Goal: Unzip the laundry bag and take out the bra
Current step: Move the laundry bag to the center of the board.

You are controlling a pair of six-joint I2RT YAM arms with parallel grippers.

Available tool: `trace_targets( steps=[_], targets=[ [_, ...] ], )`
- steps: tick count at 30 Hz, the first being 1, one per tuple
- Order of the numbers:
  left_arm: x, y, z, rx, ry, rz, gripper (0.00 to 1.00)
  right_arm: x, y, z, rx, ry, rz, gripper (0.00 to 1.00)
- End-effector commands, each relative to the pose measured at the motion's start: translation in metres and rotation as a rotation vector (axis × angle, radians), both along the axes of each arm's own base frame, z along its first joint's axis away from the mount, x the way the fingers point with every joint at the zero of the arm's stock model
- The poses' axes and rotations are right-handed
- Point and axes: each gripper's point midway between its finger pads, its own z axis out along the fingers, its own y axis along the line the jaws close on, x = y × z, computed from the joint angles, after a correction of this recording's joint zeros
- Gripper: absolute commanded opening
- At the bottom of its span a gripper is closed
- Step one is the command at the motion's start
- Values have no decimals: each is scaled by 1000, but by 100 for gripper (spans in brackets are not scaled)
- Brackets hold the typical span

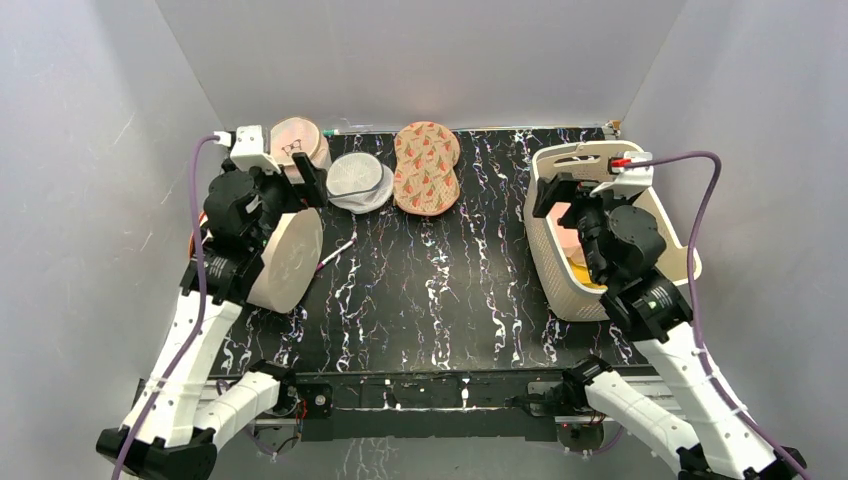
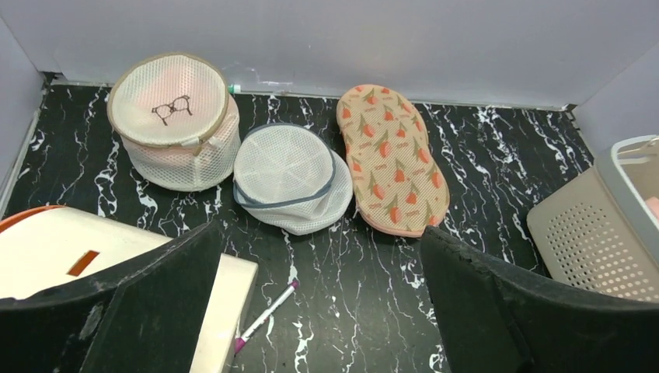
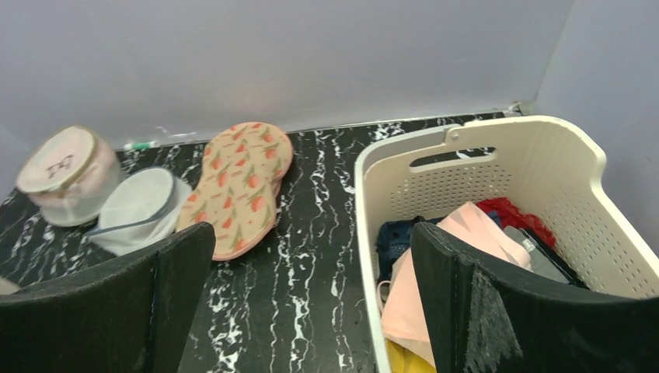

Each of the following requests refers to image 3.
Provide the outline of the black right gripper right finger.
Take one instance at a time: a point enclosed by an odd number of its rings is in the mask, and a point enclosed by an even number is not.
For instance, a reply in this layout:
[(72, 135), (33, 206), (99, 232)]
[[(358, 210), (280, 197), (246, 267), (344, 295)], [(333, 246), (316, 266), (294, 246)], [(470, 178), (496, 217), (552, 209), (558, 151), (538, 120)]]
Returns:
[(440, 372), (656, 372), (658, 300), (551, 281), (420, 222), (413, 266)]

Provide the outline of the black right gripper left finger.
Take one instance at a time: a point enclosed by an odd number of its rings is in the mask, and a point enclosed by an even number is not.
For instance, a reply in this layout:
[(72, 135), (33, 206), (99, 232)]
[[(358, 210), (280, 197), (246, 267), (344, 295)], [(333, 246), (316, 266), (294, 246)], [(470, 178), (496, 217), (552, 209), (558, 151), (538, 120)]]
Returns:
[(175, 372), (210, 271), (214, 229), (1, 298), (3, 372)]

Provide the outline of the peach patterned mesh laundry bag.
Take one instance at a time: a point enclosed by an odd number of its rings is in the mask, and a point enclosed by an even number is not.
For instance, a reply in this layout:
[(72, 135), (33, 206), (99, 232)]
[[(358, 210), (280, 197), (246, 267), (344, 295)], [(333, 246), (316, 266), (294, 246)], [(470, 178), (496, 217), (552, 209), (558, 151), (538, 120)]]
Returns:
[(181, 207), (177, 230), (213, 226), (214, 261), (233, 260), (276, 225), (277, 196), (293, 160), (290, 138), (264, 122), (236, 124), (204, 148), (200, 180)]

